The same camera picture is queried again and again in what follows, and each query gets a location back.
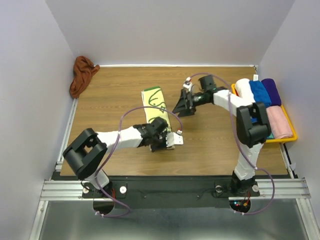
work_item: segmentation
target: white towel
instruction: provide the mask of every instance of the white towel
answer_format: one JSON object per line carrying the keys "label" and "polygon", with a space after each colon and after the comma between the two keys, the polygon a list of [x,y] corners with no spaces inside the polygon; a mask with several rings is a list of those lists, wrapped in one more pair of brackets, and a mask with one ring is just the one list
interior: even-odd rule
{"label": "white towel", "polygon": [[249,84],[248,78],[242,78],[235,83],[235,89],[239,95],[240,98],[246,99],[250,101],[251,103],[255,103],[254,94],[251,91],[251,87]]}

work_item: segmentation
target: wooden surface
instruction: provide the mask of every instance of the wooden surface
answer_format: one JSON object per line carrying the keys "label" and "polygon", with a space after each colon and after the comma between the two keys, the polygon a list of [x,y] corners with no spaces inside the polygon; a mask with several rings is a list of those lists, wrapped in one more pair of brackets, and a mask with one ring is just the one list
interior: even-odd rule
{"label": "wooden surface", "polygon": [[[128,110],[142,106],[141,91],[160,86],[165,103],[172,110],[180,96],[183,81],[198,72],[214,73],[230,84],[242,78],[252,79],[253,67],[102,67],[80,95],[69,137],[69,144],[86,128],[96,132],[116,131],[120,117]],[[192,79],[198,84],[198,77]],[[174,150],[150,152],[149,147],[116,151],[104,166],[110,176],[230,175],[236,167],[236,146],[229,113],[219,106],[197,107],[194,116],[181,119],[184,145]],[[143,109],[127,115],[123,129],[143,124]],[[170,116],[172,129],[179,127]],[[287,174],[279,144],[265,144],[257,165],[271,174]],[[66,161],[62,176],[73,176]]]}

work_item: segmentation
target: yellow towel with drawing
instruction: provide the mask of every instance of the yellow towel with drawing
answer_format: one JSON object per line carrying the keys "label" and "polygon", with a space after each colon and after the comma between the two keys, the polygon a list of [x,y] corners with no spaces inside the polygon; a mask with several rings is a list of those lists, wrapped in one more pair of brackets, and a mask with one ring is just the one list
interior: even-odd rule
{"label": "yellow towel with drawing", "polygon": [[[159,86],[154,86],[147,88],[141,92],[143,106],[153,106],[161,109],[167,109],[165,98],[162,90]],[[169,121],[169,116],[166,111],[156,109],[156,108],[145,108],[145,117],[147,123],[150,123],[156,117],[161,117],[168,123],[167,131],[171,132],[171,125]]]}

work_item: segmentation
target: gray wall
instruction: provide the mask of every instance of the gray wall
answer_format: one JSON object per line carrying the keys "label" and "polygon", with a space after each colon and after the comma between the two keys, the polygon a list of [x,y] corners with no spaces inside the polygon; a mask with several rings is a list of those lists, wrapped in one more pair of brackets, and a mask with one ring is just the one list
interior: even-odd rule
{"label": "gray wall", "polygon": [[288,143],[296,172],[305,177],[320,223],[320,1],[296,0],[260,65],[260,78],[274,78],[298,135]]}
{"label": "gray wall", "polygon": [[26,240],[69,116],[74,56],[45,1],[0,5],[0,239]]}
{"label": "gray wall", "polygon": [[72,52],[108,64],[258,64],[294,0],[46,0]]}

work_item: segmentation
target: crumpled brown cloth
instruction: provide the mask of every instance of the crumpled brown cloth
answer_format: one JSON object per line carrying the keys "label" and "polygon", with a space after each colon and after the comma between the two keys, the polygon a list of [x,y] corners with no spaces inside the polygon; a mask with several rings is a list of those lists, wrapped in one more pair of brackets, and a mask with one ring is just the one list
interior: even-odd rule
{"label": "crumpled brown cloth", "polygon": [[94,66],[93,62],[85,56],[78,56],[75,59],[73,71],[74,78],[70,85],[70,95],[77,99],[79,95],[87,88],[91,78],[100,69],[99,65]]}

